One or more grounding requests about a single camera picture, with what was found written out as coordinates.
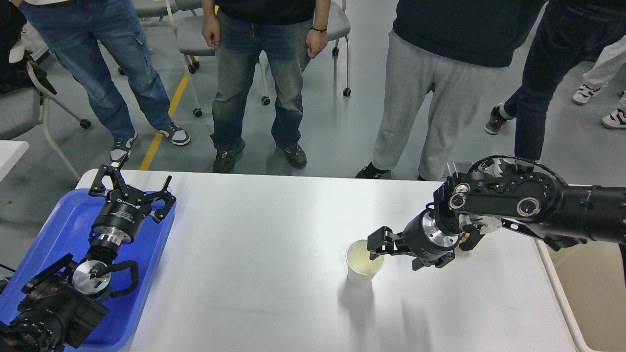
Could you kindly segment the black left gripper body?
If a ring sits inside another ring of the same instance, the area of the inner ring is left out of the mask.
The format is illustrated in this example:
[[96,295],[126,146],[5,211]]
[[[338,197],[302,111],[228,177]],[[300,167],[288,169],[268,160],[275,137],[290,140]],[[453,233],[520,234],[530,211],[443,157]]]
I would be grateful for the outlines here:
[[116,237],[115,243],[133,243],[145,217],[150,214],[149,203],[138,203],[144,198],[142,191],[128,191],[124,199],[121,190],[110,190],[105,196],[105,204],[96,217],[91,232],[99,239],[104,235]]

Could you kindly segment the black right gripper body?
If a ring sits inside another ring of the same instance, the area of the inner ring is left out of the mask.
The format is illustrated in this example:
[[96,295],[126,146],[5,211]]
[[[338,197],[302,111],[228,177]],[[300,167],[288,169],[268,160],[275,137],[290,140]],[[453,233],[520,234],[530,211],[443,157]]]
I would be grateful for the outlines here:
[[460,236],[448,236],[436,224],[429,210],[422,211],[399,234],[399,250],[414,256],[413,270],[441,268],[455,259]]

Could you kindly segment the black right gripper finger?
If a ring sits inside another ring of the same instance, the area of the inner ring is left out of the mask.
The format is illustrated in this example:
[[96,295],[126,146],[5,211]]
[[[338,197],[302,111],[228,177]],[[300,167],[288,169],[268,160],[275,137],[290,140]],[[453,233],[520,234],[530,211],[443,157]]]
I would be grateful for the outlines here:
[[394,234],[387,226],[382,226],[367,237],[367,250],[370,261],[382,255],[409,255],[409,247],[402,233]]

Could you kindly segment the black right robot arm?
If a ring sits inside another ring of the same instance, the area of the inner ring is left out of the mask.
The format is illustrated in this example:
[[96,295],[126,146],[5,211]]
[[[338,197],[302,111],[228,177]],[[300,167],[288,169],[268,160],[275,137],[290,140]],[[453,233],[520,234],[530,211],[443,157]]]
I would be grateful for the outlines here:
[[502,170],[503,155],[453,173],[432,194],[432,202],[394,234],[381,227],[367,238],[369,258],[409,255],[413,270],[441,268],[455,249],[473,250],[485,234],[498,229],[538,239],[552,250],[589,241],[612,242],[625,249],[625,189],[568,185],[555,172],[533,162],[534,170]]

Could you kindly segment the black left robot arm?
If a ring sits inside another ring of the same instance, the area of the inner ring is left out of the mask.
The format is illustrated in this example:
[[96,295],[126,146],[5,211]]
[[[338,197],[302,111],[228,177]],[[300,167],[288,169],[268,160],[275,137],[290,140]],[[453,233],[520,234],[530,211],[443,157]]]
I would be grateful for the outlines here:
[[3,352],[113,352],[128,340],[174,220],[171,179],[148,192],[103,165],[60,200],[1,295]]

